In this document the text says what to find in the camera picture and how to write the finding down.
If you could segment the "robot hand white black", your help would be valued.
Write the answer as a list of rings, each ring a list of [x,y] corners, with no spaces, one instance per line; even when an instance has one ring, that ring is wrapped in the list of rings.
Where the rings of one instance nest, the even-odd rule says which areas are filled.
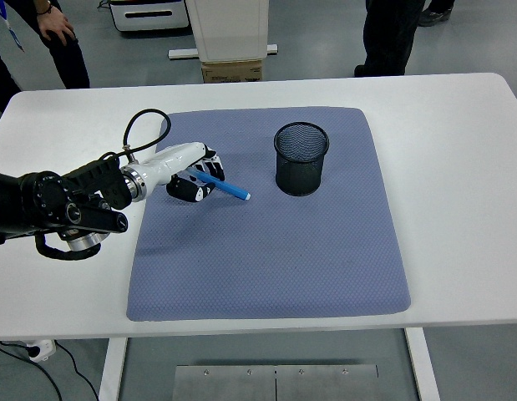
[[[178,200],[202,201],[215,189],[215,185],[198,185],[180,176],[180,172],[190,167],[199,171],[207,170],[207,173],[216,179],[225,180],[220,157],[213,149],[201,142],[174,145],[157,152],[133,168],[139,176],[139,199],[150,196],[156,186],[164,185],[168,194]]]

